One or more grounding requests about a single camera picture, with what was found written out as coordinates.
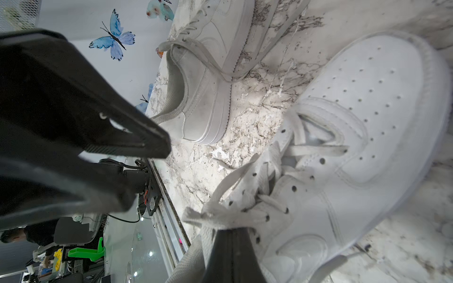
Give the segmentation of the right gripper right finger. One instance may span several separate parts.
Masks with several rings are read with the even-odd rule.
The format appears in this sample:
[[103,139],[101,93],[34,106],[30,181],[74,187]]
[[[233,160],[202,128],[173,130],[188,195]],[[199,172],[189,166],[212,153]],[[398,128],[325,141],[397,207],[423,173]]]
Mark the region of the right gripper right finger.
[[232,231],[232,281],[234,283],[266,282],[245,228]]

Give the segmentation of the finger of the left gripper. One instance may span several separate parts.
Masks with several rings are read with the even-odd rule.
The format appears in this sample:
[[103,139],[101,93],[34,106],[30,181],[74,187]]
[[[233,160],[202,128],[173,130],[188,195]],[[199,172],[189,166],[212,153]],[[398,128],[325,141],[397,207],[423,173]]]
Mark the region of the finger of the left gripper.
[[89,153],[166,158],[168,133],[128,103],[63,35],[1,34],[1,122]]
[[136,194],[118,176],[1,120],[1,227],[75,213],[128,211]]

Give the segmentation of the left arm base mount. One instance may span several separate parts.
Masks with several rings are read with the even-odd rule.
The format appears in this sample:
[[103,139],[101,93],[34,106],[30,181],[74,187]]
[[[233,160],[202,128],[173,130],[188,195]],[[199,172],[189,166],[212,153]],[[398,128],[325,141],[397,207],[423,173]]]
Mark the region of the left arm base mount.
[[120,183],[126,185],[133,193],[139,195],[140,216],[144,216],[145,212],[150,217],[154,215],[162,199],[162,192],[149,160],[136,159],[134,165],[127,165],[111,158],[104,158],[99,160],[99,165],[106,172],[114,174]]

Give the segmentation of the aluminium front rail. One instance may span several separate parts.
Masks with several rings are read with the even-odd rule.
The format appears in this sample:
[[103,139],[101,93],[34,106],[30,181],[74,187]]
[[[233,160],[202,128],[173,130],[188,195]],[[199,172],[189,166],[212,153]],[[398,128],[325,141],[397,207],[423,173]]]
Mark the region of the aluminium front rail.
[[167,273],[171,274],[189,250],[191,243],[154,162],[148,159],[147,163],[162,195],[155,205],[156,211],[151,220],[155,226]]

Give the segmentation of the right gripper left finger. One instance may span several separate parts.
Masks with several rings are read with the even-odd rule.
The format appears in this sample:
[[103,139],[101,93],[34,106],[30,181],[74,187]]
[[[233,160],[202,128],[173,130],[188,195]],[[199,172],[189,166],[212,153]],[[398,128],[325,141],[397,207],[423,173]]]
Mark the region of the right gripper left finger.
[[233,230],[218,231],[202,283],[232,283]]

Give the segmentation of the person behind the table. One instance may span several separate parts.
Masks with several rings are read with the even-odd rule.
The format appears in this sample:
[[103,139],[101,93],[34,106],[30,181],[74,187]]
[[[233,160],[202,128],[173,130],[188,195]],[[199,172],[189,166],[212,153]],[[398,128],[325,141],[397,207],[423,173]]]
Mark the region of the person behind the table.
[[32,224],[23,228],[13,228],[3,231],[1,234],[1,242],[9,244],[26,240],[38,246],[47,246],[54,243],[55,228],[58,224],[58,219]]

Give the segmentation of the white sneaker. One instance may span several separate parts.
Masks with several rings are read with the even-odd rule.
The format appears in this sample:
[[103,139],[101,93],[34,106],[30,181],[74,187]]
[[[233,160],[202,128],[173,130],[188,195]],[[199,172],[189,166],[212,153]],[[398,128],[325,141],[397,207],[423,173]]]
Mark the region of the white sneaker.
[[152,120],[170,137],[202,145],[224,136],[232,84],[244,78],[307,8],[302,1],[265,50],[257,48],[241,70],[236,66],[250,33],[254,1],[205,1],[173,41],[159,45],[166,56],[164,108]]
[[446,132],[452,82],[431,44],[403,31],[337,53],[285,112],[268,147],[227,175],[200,211],[200,231],[169,277],[197,282],[222,232],[243,228],[269,283],[328,275],[342,253],[427,174]]

